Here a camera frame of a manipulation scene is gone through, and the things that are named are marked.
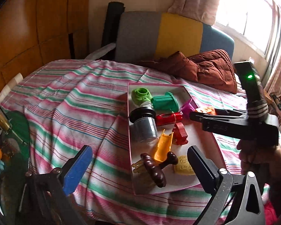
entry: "metal bolt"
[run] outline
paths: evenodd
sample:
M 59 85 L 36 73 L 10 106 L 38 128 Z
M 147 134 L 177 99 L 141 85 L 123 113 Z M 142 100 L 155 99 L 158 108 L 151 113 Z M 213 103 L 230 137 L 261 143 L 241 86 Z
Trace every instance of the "metal bolt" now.
M 249 177 L 251 177 L 251 178 L 254 178 L 255 177 L 255 174 L 253 173 L 253 172 L 248 172 L 248 175 L 249 175 Z
M 26 177 L 30 177 L 32 175 L 32 171 L 27 171 L 26 173 L 25 173 L 25 176 Z
M 61 172 L 61 168 L 60 167 L 56 167 L 52 170 L 52 173 L 54 174 L 59 174 Z
M 227 174 L 228 171 L 227 171 L 225 168 L 221 168 L 221 169 L 220 169 L 220 173 L 221 173 L 221 174 Z

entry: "green toy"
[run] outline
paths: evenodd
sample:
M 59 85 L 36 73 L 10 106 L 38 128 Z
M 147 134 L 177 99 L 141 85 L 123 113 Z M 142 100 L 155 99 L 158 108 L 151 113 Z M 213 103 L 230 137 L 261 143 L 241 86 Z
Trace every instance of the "green toy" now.
M 152 105 L 155 110 L 179 111 L 178 102 L 171 92 L 166 92 L 164 96 L 154 96 Z
M 151 93 L 146 88 L 138 88 L 132 91 L 131 98 L 134 104 L 140 106 L 145 101 L 150 101 L 153 99 Z

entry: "striped bedsheet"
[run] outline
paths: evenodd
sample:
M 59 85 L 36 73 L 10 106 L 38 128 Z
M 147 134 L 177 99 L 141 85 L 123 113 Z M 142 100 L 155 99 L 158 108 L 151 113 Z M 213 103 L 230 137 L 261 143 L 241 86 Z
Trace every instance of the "striped bedsheet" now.
M 102 60 L 53 61 L 18 84 L 2 106 L 21 111 L 28 119 L 31 166 L 38 173 L 61 167 L 83 145 L 92 147 L 93 161 L 74 192 L 88 217 L 114 224 L 192 224 L 210 199 L 200 185 L 174 193 L 133 195 L 129 82 L 184 85 L 199 107 L 246 109 L 242 97 L 148 68 Z M 227 169 L 240 173 L 238 140 L 214 136 Z

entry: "brown blanket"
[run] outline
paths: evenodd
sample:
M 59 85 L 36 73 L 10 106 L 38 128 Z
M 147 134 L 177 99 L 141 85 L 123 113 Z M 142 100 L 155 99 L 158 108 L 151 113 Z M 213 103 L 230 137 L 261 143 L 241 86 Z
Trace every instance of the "brown blanket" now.
M 218 49 L 186 58 L 175 52 L 168 58 L 158 61 L 140 61 L 136 65 L 211 86 L 215 89 L 236 94 L 237 84 L 229 55 Z

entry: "red cylinder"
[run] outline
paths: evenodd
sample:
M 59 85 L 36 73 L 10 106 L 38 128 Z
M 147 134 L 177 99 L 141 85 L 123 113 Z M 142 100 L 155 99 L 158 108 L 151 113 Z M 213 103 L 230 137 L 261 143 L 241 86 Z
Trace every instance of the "red cylinder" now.
M 160 114 L 157 115 L 155 118 L 156 126 L 175 124 L 175 123 L 180 123 L 181 121 L 182 121 L 182 113 L 180 112 Z

